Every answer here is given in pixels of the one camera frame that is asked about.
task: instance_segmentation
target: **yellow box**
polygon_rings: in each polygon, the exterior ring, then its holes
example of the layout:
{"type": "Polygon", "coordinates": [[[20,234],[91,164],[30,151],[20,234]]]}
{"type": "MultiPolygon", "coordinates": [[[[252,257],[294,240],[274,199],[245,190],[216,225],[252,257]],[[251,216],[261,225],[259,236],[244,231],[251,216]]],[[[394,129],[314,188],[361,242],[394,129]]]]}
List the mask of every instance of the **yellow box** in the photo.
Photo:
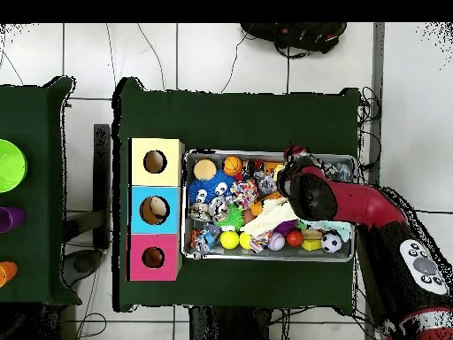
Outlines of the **yellow box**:
{"type": "Polygon", "coordinates": [[[131,138],[132,185],[179,187],[184,144],[177,139],[131,138]]]}
{"type": "Polygon", "coordinates": [[[303,240],[302,247],[306,251],[315,251],[322,247],[321,240],[303,240]]]}

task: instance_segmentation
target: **green bowl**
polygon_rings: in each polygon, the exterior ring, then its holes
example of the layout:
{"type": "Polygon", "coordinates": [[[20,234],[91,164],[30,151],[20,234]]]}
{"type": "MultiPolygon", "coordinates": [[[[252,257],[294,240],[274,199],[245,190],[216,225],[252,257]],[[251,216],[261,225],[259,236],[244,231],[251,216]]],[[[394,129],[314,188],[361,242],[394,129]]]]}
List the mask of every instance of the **green bowl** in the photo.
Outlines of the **green bowl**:
{"type": "Polygon", "coordinates": [[[27,174],[27,160],[13,143],[0,139],[0,193],[13,190],[27,174]]]}

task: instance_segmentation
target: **metal tray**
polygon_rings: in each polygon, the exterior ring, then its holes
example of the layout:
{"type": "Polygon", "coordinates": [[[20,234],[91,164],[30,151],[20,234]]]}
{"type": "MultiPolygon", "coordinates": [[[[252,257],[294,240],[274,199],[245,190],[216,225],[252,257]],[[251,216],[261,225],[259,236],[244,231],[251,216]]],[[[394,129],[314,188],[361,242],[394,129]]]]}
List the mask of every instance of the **metal tray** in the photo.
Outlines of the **metal tray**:
{"type": "MultiPolygon", "coordinates": [[[[182,212],[183,218],[181,221],[181,252],[188,258],[194,258],[190,249],[190,233],[194,227],[194,221],[188,217],[188,192],[187,186],[195,179],[193,168],[199,159],[208,158],[212,160],[217,168],[222,167],[223,159],[228,155],[234,155],[242,159],[263,161],[283,161],[282,152],[256,152],[256,151],[222,151],[209,150],[197,151],[190,150],[186,152],[184,157],[187,176],[182,191],[182,212]]],[[[313,154],[315,157],[324,160],[327,163],[347,163],[352,172],[353,182],[357,182],[357,161],[349,155],[330,155],[330,154],[313,154]]],[[[259,254],[253,251],[246,251],[238,245],[233,250],[225,250],[220,244],[217,244],[211,249],[211,252],[203,259],[253,259],[253,260],[278,260],[278,261],[310,261],[310,262],[347,262],[354,256],[356,230],[352,226],[350,239],[345,242],[340,250],[335,253],[326,253],[321,249],[316,251],[306,251],[304,248],[294,248],[285,245],[279,251],[270,251],[264,249],[259,254]]]]}

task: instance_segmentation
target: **pink box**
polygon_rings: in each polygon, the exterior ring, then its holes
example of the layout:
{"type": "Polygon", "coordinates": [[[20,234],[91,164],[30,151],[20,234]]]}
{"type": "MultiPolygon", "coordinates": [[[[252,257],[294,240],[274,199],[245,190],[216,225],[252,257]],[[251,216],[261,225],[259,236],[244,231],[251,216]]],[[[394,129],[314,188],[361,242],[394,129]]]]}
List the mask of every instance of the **pink box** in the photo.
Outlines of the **pink box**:
{"type": "Polygon", "coordinates": [[[129,252],[130,281],[174,282],[181,267],[180,239],[178,235],[131,235],[129,252]],[[159,268],[149,268],[143,263],[143,253],[156,247],[164,254],[159,268]]]}

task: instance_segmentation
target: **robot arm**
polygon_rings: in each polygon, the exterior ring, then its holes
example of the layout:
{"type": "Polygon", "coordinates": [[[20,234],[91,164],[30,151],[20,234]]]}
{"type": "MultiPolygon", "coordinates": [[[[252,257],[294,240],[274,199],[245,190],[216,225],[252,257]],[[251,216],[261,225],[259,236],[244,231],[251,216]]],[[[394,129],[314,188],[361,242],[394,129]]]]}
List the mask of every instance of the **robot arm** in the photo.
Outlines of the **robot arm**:
{"type": "Polygon", "coordinates": [[[453,340],[449,286],[393,201],[372,186],[329,180],[305,156],[287,163],[277,185],[299,218],[347,221],[365,229],[362,251],[384,308],[374,316],[379,325],[393,328],[394,340],[453,340]]]}

